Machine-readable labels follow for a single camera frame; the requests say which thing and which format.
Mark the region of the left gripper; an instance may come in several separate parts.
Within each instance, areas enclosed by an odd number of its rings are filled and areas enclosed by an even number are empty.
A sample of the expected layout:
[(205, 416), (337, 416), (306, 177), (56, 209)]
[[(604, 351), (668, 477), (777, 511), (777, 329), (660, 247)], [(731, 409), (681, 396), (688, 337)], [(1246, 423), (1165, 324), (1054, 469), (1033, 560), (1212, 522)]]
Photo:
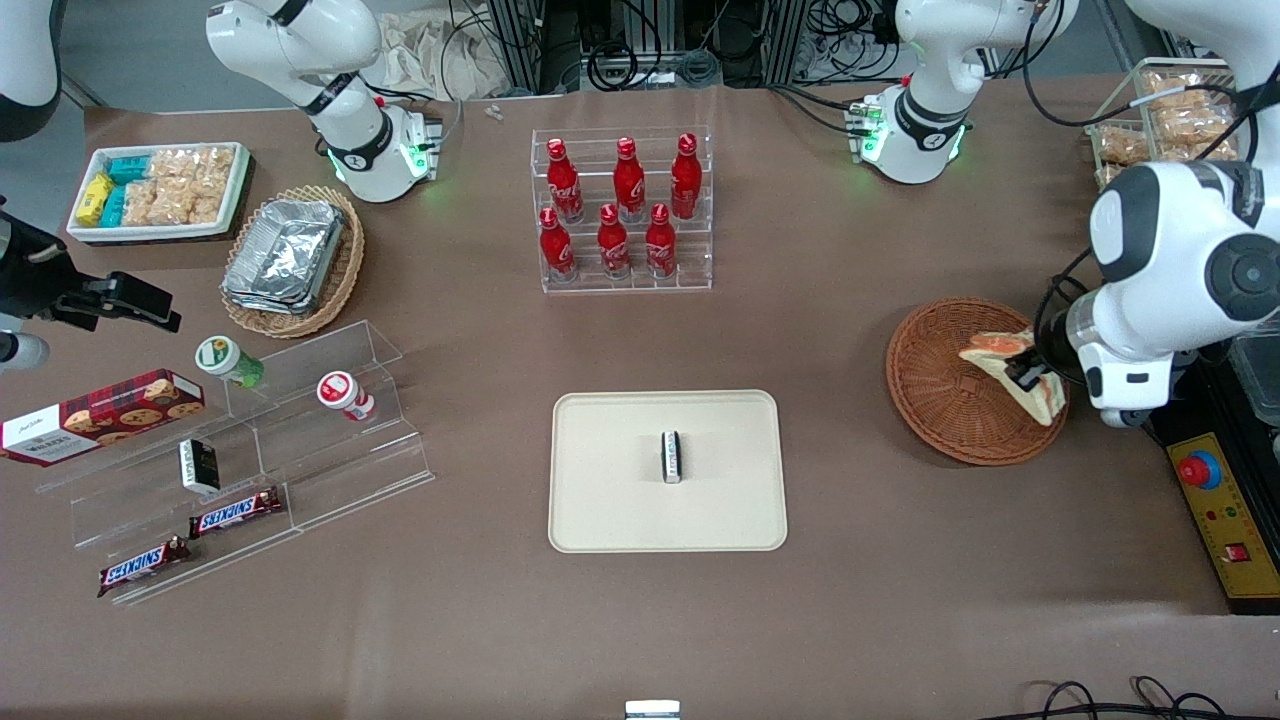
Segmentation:
[(1096, 342), (1093, 306), (1097, 292), (1084, 293), (1068, 309), (1039, 320), (1039, 355), (1015, 355), (1007, 360), (1007, 378), (1023, 392), (1038, 387), (1044, 397), (1059, 395), (1064, 380), (1092, 388), (1100, 372), (1082, 363), (1079, 348)]

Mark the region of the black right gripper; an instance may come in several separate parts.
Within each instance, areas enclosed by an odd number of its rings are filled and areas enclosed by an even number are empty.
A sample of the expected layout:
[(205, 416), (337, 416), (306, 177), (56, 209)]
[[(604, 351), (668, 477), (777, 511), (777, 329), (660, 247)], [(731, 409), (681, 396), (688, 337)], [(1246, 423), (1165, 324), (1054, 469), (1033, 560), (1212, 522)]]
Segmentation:
[(170, 309), (173, 296), (125, 272), (111, 272), (95, 282), (102, 302), (63, 299), (82, 291), (90, 278), (76, 268), (65, 245), (40, 228), (3, 225), (1, 246), (4, 315), (61, 322), (90, 333), (96, 332), (101, 319), (140, 322), (174, 334), (180, 329), (179, 313), (160, 319), (138, 310)]

